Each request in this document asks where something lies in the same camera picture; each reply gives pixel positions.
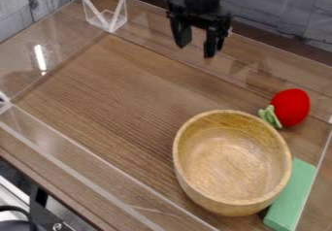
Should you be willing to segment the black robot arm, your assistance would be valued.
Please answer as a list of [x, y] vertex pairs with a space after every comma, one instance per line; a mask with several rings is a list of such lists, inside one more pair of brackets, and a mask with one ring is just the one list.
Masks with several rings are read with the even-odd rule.
[[168, 0], [166, 17], [181, 49], [192, 42], [192, 27], [207, 31], [204, 57], [212, 58], [224, 47], [232, 24], [232, 14], [221, 0]]

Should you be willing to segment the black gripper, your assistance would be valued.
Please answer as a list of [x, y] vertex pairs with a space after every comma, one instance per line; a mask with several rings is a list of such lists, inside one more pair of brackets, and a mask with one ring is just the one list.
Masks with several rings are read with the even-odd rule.
[[232, 22], [231, 12], [219, 6], [213, 10], [197, 11], [186, 6], [185, 0], [168, 0], [166, 16], [177, 46], [182, 49], [192, 41], [192, 26], [207, 29], [207, 41], [204, 43], [204, 57], [212, 58], [223, 49], [225, 39], [229, 36]]

